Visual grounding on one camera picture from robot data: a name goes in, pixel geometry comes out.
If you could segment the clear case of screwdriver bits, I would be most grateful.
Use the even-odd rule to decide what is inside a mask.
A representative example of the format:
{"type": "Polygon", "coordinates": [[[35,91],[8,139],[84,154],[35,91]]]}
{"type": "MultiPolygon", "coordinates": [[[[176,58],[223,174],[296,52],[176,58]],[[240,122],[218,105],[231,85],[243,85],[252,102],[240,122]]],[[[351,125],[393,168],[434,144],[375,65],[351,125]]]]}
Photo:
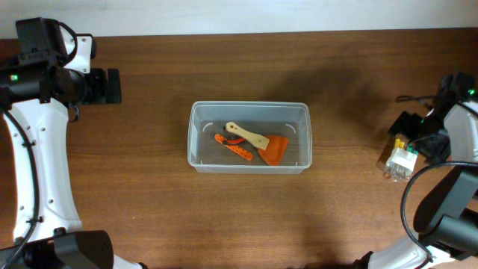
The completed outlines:
{"type": "Polygon", "coordinates": [[[385,175],[394,182],[407,182],[412,177],[418,151],[404,140],[396,138],[391,155],[385,162],[385,175]]]}

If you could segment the clear plastic container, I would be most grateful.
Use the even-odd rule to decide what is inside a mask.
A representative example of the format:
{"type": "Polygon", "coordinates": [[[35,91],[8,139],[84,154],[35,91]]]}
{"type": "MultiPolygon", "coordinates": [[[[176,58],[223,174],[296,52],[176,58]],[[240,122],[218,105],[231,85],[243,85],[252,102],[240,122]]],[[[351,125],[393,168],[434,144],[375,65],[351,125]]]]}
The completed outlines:
{"type": "Polygon", "coordinates": [[[312,130],[308,106],[302,102],[198,101],[191,108],[187,159],[200,173],[300,174],[312,164],[312,130]],[[279,166],[270,166],[250,142],[238,144],[250,160],[216,139],[238,139],[225,130],[228,122],[258,135],[289,140],[279,166]]]}

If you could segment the orange scraper wooden handle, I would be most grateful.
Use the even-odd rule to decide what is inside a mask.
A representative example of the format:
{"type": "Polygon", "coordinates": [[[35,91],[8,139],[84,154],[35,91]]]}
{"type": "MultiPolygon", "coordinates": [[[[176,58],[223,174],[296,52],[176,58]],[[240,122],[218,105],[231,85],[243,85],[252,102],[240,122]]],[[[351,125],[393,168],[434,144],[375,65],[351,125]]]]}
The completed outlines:
{"type": "Polygon", "coordinates": [[[270,166],[279,166],[288,148],[289,139],[280,135],[256,134],[241,128],[234,122],[228,122],[224,129],[244,138],[258,149],[259,156],[270,166]]]}

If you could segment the orange handled pliers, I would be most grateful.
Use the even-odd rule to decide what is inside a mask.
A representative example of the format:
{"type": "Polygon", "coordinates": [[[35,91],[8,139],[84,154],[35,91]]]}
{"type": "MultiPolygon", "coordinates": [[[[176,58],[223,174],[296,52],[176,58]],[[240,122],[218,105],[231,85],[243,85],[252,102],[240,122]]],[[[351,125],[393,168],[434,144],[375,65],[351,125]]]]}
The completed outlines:
{"type": "Polygon", "coordinates": [[[222,144],[223,145],[238,145],[240,143],[243,143],[246,139],[239,136],[239,135],[236,135],[236,134],[233,134],[233,135],[229,135],[227,137],[225,137],[225,139],[222,141],[222,144]]]}

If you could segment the orange socket holder strip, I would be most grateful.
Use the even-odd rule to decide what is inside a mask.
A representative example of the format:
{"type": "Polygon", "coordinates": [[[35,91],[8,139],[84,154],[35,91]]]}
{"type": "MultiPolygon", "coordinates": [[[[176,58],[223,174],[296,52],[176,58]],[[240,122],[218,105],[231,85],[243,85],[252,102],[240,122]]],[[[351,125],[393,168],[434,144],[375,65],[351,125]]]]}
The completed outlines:
{"type": "MultiPolygon", "coordinates": [[[[225,139],[224,136],[222,136],[221,134],[215,134],[214,136],[214,139],[216,142],[222,144],[222,141],[225,139]]],[[[236,153],[237,155],[239,155],[241,158],[244,158],[246,159],[247,161],[251,161],[253,159],[253,154],[250,152],[250,151],[247,151],[245,150],[244,148],[242,148],[240,146],[240,144],[238,145],[223,145],[225,146],[226,148],[230,149],[231,151],[233,151],[234,153],[236,153]]]]}

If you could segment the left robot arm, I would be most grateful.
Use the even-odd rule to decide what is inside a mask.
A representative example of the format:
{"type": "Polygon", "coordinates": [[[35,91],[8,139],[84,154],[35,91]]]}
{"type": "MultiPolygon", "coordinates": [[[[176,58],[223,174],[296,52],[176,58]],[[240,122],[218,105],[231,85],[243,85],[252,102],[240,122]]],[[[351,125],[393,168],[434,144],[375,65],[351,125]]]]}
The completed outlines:
{"type": "Polygon", "coordinates": [[[13,146],[17,209],[3,268],[132,268],[75,207],[66,130],[81,105],[122,101],[117,69],[92,68],[96,41],[42,17],[16,22],[20,53],[1,64],[1,114],[13,146]]]}

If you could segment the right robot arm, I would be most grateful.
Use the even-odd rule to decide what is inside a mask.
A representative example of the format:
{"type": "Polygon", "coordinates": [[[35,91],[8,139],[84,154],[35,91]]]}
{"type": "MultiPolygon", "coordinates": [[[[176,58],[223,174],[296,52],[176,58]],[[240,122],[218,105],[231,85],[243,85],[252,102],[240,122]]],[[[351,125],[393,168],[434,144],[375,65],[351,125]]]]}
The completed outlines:
{"type": "Polygon", "coordinates": [[[390,247],[369,252],[353,268],[432,268],[477,256],[477,80],[463,72],[445,76],[431,96],[398,96],[428,109],[424,117],[404,111],[388,133],[394,148],[385,173],[407,182],[400,201],[406,236],[390,247]],[[406,202],[420,176],[434,169],[450,172],[423,198],[413,224],[406,202]]]}

